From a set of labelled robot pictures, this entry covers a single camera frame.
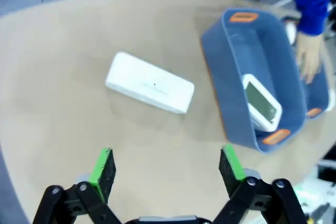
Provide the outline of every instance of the white box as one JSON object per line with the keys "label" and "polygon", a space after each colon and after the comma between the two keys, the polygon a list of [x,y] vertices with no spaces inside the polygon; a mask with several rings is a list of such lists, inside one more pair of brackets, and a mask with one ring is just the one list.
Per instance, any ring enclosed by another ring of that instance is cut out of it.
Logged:
{"label": "white box", "polygon": [[185,114],[194,85],[126,52],[116,54],[106,86],[129,97],[178,114]]}

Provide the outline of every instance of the gloved hand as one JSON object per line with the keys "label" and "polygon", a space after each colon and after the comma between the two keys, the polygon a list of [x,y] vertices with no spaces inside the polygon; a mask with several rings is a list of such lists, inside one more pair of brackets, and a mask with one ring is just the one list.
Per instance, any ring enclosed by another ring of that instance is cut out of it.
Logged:
{"label": "gloved hand", "polygon": [[322,35],[310,36],[302,32],[297,34],[297,63],[300,67],[301,77],[306,83],[313,81],[314,75],[320,71],[320,45]]}

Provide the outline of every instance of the round table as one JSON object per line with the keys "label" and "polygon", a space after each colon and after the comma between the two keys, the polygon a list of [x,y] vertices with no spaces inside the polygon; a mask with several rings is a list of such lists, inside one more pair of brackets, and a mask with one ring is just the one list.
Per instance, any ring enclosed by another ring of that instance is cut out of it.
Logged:
{"label": "round table", "polygon": [[[288,14],[244,0],[65,0],[0,19],[1,148],[29,220],[46,187],[69,188],[104,147],[113,148],[117,166],[109,206],[122,221],[219,213],[228,200],[218,171],[227,141],[200,36],[237,6]],[[108,90],[118,51],[193,82],[187,114]],[[235,150],[266,182],[295,184],[332,146],[335,120],[333,110],[307,122],[270,155]]]}

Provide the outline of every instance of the orange tab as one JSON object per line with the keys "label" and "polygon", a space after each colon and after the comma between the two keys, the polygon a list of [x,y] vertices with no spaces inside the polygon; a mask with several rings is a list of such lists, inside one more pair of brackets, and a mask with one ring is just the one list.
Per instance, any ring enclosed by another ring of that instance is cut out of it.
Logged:
{"label": "orange tab", "polygon": [[286,136],[290,134],[290,130],[287,129],[281,129],[278,130],[277,132],[273,133],[271,136],[268,136],[263,140],[264,144],[277,144],[281,140],[283,140]]}
{"label": "orange tab", "polygon": [[308,111],[308,116],[310,118],[313,118],[314,116],[316,116],[317,114],[321,113],[321,109],[320,108],[314,108],[314,109],[311,109],[310,111]]}
{"label": "orange tab", "polygon": [[252,22],[253,20],[257,19],[259,14],[257,13],[235,13],[229,19],[230,22]]}

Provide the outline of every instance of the white device with screen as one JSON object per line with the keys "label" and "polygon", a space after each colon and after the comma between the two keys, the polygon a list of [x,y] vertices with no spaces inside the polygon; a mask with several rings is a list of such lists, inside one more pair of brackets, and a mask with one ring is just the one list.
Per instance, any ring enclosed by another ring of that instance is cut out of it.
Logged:
{"label": "white device with screen", "polygon": [[185,114],[194,85],[126,52],[118,52],[106,78],[106,86],[139,101]]}
{"label": "white device with screen", "polygon": [[243,75],[243,87],[254,128],[275,131],[282,115],[280,103],[252,74]]}

